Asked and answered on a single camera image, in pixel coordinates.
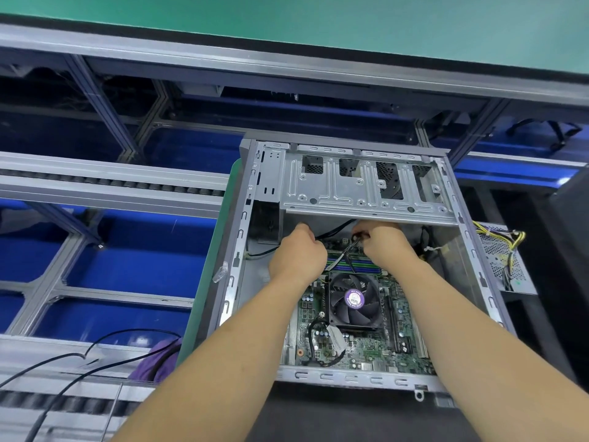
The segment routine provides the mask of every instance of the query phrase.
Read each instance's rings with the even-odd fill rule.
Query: green circuit board
[[[329,256],[337,254],[337,250],[328,248]],[[352,263],[358,267],[357,262],[361,261],[365,267],[372,265],[372,262],[360,251],[353,254]],[[333,366],[335,369],[347,370],[364,370],[380,372],[400,372],[407,374],[426,374],[435,375],[433,365],[427,357],[427,349],[423,340],[415,331],[415,321],[411,317],[409,303],[403,294],[399,284],[386,272],[378,269],[378,272],[359,273],[364,276],[370,276],[379,286],[379,297],[381,301],[387,301],[392,317],[388,323],[389,334],[395,332],[395,338],[402,341],[403,347],[407,348],[408,353],[395,351],[395,345],[387,341],[384,327],[370,331],[351,331],[342,328],[342,334],[345,336],[347,343],[345,356]],[[338,265],[332,274],[348,273],[346,265]],[[296,364],[301,365],[309,359],[310,348],[307,336],[309,324],[315,319],[321,309],[321,297],[323,288],[320,285],[311,286],[306,290],[303,298],[298,302],[298,322],[297,322],[297,356]],[[325,363],[335,358],[335,351],[326,329],[316,327],[313,331],[313,346],[315,356],[318,360]]]

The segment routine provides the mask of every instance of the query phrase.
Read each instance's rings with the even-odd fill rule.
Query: person's right arm
[[[399,227],[363,221],[364,252],[399,282],[439,378],[485,441],[589,441],[589,395],[419,259]]]

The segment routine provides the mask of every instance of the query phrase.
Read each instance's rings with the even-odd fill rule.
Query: purple cloth
[[[150,353],[162,349],[173,342],[173,339],[165,339],[164,341],[158,342],[155,346],[153,346],[150,350]],[[150,374],[152,370],[156,367],[158,362],[162,359],[162,357],[167,357],[166,360],[162,363],[159,369],[156,372],[156,376],[154,377],[153,381],[156,383],[163,382],[168,375],[170,375],[174,368],[176,367],[176,361],[178,361],[178,349],[182,344],[182,339],[179,339],[175,344],[170,346],[165,351],[161,351],[156,355],[148,356],[140,361],[137,369],[135,369],[129,375],[130,380],[140,380],[140,381],[149,381]]]

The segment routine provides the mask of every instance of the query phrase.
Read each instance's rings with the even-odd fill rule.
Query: person's left hand
[[[311,229],[299,223],[291,235],[284,237],[268,265],[270,279],[300,283],[306,288],[319,277],[328,261],[325,246],[315,240]]]

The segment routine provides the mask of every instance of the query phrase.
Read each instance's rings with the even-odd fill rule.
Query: person's left arm
[[[111,439],[242,441],[276,378],[297,301],[327,251],[299,223],[269,264],[270,282],[203,342]]]

